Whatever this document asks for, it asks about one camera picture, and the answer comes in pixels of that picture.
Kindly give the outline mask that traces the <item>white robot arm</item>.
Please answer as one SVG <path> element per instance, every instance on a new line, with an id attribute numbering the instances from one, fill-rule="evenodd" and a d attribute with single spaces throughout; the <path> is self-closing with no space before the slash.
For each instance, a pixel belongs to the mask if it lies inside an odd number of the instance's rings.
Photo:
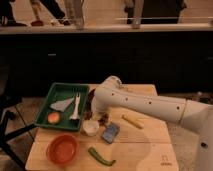
<path id="1" fill-rule="evenodd" d="M 119 77 L 109 76 L 96 87 L 91 108 L 94 114 L 102 114 L 109 107 L 123 107 L 196 133 L 199 140 L 194 171 L 213 171 L 213 105 L 129 92 Z"/>

